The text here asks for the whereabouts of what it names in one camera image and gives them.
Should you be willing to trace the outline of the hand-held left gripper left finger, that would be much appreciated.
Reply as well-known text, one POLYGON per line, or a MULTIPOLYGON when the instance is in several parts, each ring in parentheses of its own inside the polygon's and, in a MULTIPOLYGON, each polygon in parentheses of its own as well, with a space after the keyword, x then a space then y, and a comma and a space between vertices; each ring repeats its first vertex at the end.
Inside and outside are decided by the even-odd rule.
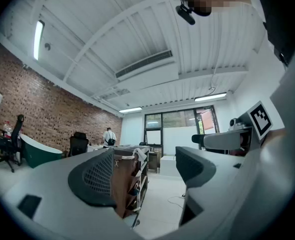
POLYGON ((114 151, 44 163, 10 188, 2 203, 34 240, 143 240, 115 212, 114 151))

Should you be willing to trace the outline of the person's right forearm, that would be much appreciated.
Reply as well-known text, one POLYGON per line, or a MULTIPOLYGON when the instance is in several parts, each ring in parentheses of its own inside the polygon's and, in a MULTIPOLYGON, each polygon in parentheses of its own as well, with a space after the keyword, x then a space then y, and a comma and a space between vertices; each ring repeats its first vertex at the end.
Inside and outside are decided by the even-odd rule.
POLYGON ((270 142, 271 140, 273 140, 277 137, 284 136, 285 134, 286 134, 285 128, 270 130, 266 135, 266 138, 264 140, 264 144, 267 144, 268 142, 270 142))

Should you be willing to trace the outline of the dark green bathtub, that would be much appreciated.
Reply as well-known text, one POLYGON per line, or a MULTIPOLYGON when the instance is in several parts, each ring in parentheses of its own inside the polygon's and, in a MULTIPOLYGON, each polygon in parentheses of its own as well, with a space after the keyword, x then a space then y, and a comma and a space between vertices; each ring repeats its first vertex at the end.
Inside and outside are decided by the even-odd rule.
POLYGON ((44 145, 25 134, 20 134, 22 155, 31 168, 60 160, 63 152, 59 149, 44 145))

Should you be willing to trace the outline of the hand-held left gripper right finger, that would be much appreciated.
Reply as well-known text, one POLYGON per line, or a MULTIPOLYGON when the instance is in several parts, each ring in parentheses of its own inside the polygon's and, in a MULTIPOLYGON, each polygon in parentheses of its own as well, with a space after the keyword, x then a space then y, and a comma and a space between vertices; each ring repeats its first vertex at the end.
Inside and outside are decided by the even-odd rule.
POLYGON ((176 148, 186 192, 178 229, 162 240, 248 240, 242 206, 253 186, 253 156, 176 148))

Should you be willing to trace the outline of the white low box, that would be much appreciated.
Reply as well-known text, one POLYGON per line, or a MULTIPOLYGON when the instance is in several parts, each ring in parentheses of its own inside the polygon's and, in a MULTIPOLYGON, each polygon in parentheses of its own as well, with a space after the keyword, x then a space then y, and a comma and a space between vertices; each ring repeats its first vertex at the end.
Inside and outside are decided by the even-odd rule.
POLYGON ((159 172, 162 176, 180 177, 180 173, 176 167, 176 157, 173 155, 165 155, 160 159, 159 172))

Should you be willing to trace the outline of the clear water bottle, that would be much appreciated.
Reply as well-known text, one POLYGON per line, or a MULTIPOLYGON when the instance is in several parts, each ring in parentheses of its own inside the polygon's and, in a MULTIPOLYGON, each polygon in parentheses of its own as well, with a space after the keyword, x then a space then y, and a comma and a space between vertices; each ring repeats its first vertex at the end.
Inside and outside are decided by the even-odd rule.
POLYGON ((3 125, 3 135, 9 138, 12 135, 12 127, 9 121, 5 121, 3 125))

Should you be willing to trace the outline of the metal shelf unit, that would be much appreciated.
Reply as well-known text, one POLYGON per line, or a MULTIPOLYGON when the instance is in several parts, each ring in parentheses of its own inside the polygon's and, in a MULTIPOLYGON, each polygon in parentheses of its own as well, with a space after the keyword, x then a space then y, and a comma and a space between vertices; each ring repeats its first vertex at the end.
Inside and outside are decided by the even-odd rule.
POLYGON ((135 226, 140 224, 139 214, 145 199, 145 195, 148 189, 148 163, 149 163, 149 151, 150 147, 147 145, 122 145, 122 146, 111 146, 110 149, 113 150, 113 155, 122 155, 122 156, 133 156, 133 150, 140 148, 146 155, 147 158, 145 161, 139 161, 137 156, 138 164, 138 195, 137 195, 137 204, 135 205, 134 213, 130 216, 123 218, 123 221, 131 228, 134 229, 135 226))

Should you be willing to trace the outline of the person's white shirt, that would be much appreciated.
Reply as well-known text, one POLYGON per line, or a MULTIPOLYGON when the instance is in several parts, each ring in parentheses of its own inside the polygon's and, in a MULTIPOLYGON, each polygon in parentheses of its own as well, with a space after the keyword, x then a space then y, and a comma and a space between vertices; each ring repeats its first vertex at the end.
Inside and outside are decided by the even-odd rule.
POLYGON ((248 240, 295 240, 295 51, 270 99, 286 134, 261 147, 240 216, 248 240))

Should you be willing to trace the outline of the black office chair with headrest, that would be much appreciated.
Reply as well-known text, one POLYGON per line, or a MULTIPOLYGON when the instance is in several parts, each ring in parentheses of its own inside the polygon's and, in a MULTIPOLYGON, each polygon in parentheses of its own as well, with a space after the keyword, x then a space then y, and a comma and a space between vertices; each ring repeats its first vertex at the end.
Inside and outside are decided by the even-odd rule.
POLYGON ((21 166, 22 148, 19 146, 18 139, 25 117, 23 114, 17 116, 16 124, 9 138, 5 137, 5 131, 0 136, 0 163, 6 162, 12 173, 15 172, 12 163, 21 166))

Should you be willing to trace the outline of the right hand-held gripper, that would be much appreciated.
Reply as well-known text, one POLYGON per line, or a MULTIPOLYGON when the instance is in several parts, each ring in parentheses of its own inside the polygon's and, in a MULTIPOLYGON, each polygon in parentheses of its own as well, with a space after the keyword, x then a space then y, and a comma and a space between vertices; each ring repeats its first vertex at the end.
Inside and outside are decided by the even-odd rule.
POLYGON ((230 120, 229 131, 194 134, 191 140, 206 150, 237 150, 246 145, 259 145, 272 126, 266 108, 258 101, 242 115, 230 120))

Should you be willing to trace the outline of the white towel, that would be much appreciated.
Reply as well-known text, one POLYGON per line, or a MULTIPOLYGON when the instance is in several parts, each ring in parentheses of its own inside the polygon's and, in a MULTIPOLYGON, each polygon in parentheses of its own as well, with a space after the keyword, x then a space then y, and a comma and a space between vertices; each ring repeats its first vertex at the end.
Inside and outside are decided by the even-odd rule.
POLYGON ((147 158, 147 155, 140 148, 134 149, 132 155, 137 155, 140 162, 144 162, 147 158))

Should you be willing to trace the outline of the long ceiling light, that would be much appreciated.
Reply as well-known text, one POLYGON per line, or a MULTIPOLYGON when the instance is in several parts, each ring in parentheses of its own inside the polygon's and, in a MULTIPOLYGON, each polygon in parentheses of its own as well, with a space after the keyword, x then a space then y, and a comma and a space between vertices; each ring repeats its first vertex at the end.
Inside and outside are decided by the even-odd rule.
POLYGON ((194 101, 195 101, 195 102, 205 102, 205 101, 210 101, 210 100, 215 100, 215 99, 225 98, 226 95, 227 95, 226 92, 217 93, 217 94, 211 94, 211 95, 206 95, 206 96, 196 97, 196 98, 194 99, 194 101))
POLYGON ((118 112, 122 114, 128 114, 128 113, 139 112, 141 110, 142 110, 142 107, 134 107, 134 108, 122 109, 122 110, 119 110, 118 112))
POLYGON ((33 58, 39 60, 39 50, 43 35, 45 23, 42 20, 38 20, 35 27, 34 40, 33 40, 33 58))

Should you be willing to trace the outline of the wide black office chair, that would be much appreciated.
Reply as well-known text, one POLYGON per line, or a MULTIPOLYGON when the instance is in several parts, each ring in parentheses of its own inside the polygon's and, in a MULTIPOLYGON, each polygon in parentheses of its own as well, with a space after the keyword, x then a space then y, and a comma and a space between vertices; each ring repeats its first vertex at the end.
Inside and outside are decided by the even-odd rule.
POLYGON ((68 157, 80 155, 87 152, 89 140, 83 132, 76 131, 73 136, 70 137, 70 149, 68 157))

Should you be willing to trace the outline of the ceiling air conditioner vent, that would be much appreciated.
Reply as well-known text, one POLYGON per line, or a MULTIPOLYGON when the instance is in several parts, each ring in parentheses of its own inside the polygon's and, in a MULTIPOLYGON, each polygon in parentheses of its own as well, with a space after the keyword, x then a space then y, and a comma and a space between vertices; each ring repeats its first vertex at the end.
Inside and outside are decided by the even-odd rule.
POLYGON ((155 53, 151 56, 136 61, 115 73, 116 79, 121 82, 133 76, 141 74, 152 69, 175 63, 175 57, 171 50, 165 50, 155 53))

